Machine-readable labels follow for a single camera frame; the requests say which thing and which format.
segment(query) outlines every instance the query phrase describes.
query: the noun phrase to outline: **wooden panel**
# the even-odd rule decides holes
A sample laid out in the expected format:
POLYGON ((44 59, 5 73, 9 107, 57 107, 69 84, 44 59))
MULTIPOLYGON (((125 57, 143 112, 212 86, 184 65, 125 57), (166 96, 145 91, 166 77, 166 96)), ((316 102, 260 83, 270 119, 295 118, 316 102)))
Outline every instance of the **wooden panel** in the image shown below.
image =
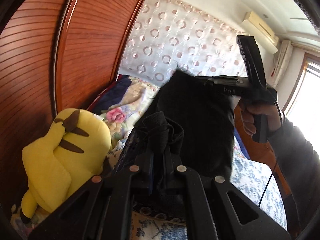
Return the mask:
POLYGON ((52 122, 51 52, 65 0, 26 0, 0 35, 0 202, 25 179, 21 150, 52 122))
MULTIPOLYGON (((235 108, 235 127, 241 137, 241 140, 246 147, 248 154, 250 156, 250 159, 256 162, 265 163, 269 166, 271 170, 273 170, 275 164, 276 164, 276 157, 273 152, 273 149, 270 145, 270 143, 257 143, 254 142, 251 138, 251 136, 247 135, 244 131, 242 120, 241 120, 241 114, 240 114, 240 107, 236 106, 235 108)), ((279 166, 276 166, 275 173, 279 176, 279 179, 281 181, 282 187, 284 189, 284 192, 286 195, 290 194, 290 188, 279 168, 279 166)))
POLYGON ((143 0, 71 0, 57 42, 57 111, 86 108, 113 80, 143 0))

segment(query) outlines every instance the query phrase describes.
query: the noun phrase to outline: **black cable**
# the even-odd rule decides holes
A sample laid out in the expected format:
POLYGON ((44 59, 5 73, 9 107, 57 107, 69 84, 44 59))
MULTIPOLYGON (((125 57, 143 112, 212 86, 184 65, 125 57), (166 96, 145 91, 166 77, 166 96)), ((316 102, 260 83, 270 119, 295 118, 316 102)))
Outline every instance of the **black cable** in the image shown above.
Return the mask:
MULTIPOLYGON (((278 109, 279 118, 280 118, 280 124, 281 124, 280 127, 282 127, 282 125, 283 125, 283 122, 282 122, 282 112, 280 111, 280 107, 279 107, 279 105, 278 105, 278 103, 277 103, 277 100, 275 99, 275 97, 274 97, 273 95, 272 95, 272 97, 273 97, 274 100, 275 100, 275 104, 276 104, 276 107, 277 107, 277 109, 278 109)), ((271 178, 272 178, 272 176, 273 176, 273 173, 274 173, 275 170, 276 170, 277 164, 278 164, 278 157, 277 157, 277 159, 276 159, 276 164, 275 164, 275 166, 274 166, 274 168, 273 168, 273 170, 272 170, 272 172, 271 172, 270 178, 269 178, 269 180, 268 180, 268 182, 267 182, 267 184, 266 184, 266 186, 265 186, 265 188, 264 188, 264 191, 263 191, 263 193, 262 193, 262 195, 261 195, 261 198, 260 198, 258 207, 260 207, 260 205, 261 205, 261 201, 262 201, 263 196, 264 196, 264 194, 265 194, 265 192, 266 192, 266 190, 267 190, 267 187, 268 187, 269 182, 270 182, 270 180, 271 180, 271 178)))

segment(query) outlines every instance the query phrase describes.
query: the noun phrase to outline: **black handle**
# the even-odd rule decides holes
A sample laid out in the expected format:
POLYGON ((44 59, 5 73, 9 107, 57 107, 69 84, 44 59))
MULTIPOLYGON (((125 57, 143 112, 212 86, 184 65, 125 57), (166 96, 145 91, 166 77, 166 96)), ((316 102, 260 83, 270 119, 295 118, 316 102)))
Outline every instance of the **black handle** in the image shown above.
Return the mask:
POLYGON ((258 143, 266 143, 268 133, 268 117, 265 114, 255 115, 254 125, 257 128, 257 131, 254 135, 252 135, 252 140, 258 143))

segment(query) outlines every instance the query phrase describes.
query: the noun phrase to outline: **sunlight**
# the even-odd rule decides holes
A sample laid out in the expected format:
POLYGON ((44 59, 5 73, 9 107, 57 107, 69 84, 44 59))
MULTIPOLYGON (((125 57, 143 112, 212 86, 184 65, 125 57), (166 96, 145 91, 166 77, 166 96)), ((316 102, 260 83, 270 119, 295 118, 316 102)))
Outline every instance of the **sunlight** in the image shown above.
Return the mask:
POLYGON ((320 154, 320 79, 307 72, 292 111, 287 115, 289 121, 298 126, 313 149, 320 154))

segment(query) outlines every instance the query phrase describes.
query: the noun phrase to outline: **metal rivet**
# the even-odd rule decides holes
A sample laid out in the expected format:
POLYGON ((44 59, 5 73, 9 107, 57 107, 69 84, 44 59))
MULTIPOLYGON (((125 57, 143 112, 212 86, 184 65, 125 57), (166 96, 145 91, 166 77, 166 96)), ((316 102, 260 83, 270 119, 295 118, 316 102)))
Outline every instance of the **metal rivet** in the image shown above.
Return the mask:
POLYGON ((95 175, 95 176, 93 176, 93 177, 91 178, 91 181, 92 181, 93 183, 99 183, 99 182, 102 181, 102 178, 101 178, 101 176, 99 176, 99 175, 95 175))
POLYGON ((187 170, 187 167, 186 167, 186 166, 179 165, 179 166, 177 167, 177 171, 185 172, 186 170, 187 170))
POLYGON ((130 166, 130 171, 132 171, 132 172, 137 172, 137 171, 139 171, 139 166, 138 165, 132 165, 132 166, 130 166))
POLYGON ((214 180, 218 183, 224 183, 224 177, 218 175, 218 176, 215 176, 214 180))

